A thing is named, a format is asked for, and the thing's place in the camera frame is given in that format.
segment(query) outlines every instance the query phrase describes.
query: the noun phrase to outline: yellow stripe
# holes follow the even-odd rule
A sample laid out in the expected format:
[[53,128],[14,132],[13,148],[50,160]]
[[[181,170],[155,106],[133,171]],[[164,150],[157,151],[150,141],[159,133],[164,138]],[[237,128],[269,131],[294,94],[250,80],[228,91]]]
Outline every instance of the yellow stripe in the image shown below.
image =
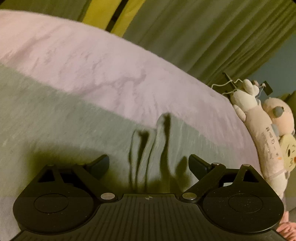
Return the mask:
[[83,23],[106,29],[121,0],[92,0]]
[[129,0],[116,21],[111,33],[122,37],[145,0]]

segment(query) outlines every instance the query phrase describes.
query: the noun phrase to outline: grey nose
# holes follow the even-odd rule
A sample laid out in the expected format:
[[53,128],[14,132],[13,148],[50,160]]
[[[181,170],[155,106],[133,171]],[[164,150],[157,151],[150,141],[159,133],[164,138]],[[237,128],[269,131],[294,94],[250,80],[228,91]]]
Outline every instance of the grey nose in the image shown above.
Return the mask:
[[273,112],[274,116],[276,118],[278,118],[278,117],[282,116],[282,114],[284,113],[284,108],[282,106],[276,106],[273,108],[272,112]]

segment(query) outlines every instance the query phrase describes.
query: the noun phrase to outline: white plush toy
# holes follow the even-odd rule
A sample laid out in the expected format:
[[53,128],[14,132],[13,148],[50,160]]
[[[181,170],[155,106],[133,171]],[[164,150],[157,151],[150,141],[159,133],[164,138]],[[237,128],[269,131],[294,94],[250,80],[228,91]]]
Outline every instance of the white plush toy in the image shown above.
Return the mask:
[[245,123],[256,145],[261,172],[267,183],[280,198],[287,187],[284,158],[277,139],[276,126],[256,99],[259,88],[249,80],[244,80],[242,89],[231,93],[230,100],[238,117]]

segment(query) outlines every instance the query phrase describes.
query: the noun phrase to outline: wall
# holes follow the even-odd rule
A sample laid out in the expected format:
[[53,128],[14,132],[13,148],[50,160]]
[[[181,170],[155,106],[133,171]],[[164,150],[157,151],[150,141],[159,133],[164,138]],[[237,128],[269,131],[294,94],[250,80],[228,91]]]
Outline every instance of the wall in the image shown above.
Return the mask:
[[257,80],[260,84],[266,80],[273,89],[269,96],[263,91],[261,101],[296,90],[296,34],[286,40],[276,54],[248,79]]

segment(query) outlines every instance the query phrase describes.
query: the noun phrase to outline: pink ruffled fabric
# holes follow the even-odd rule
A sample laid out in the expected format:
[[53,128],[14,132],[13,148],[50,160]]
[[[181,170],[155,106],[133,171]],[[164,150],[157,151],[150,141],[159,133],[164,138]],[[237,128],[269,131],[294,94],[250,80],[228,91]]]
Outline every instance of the pink ruffled fabric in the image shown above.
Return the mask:
[[296,223],[289,222],[289,212],[285,212],[276,230],[287,241],[296,241]]

